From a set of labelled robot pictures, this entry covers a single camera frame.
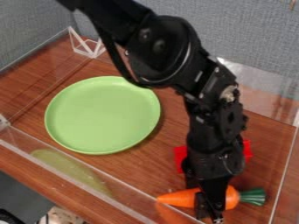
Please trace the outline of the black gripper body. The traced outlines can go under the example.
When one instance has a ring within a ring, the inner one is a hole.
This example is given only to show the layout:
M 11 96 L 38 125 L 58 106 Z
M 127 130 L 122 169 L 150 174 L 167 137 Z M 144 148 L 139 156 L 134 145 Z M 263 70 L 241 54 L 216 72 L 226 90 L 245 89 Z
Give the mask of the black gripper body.
M 222 146 L 212 153 L 187 147 L 187 157 L 182 161 L 186 186 L 198 187 L 203 182 L 231 179 L 239 175 L 246 166 L 243 138 Z

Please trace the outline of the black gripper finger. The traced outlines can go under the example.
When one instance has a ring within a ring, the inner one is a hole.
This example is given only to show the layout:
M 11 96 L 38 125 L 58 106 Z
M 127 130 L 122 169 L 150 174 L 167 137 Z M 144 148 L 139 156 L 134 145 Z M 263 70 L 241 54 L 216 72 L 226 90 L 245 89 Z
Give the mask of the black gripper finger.
M 199 181 L 200 191 L 195 193 L 194 211 L 198 220 L 210 217 L 212 224 L 223 224 L 226 210 L 226 192 L 231 176 L 203 179 Z

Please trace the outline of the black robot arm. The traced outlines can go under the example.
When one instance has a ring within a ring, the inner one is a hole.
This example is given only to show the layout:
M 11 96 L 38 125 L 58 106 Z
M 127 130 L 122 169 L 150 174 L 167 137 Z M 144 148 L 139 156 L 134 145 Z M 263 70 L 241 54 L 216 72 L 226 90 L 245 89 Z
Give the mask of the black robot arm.
M 172 88 L 190 117 L 186 185 L 198 187 L 195 215 L 223 224 L 230 180 L 246 166 L 241 132 L 249 117 L 237 76 L 202 47 L 190 22 L 156 14 L 135 0 L 56 0 L 98 31 L 118 71 L 142 88 Z

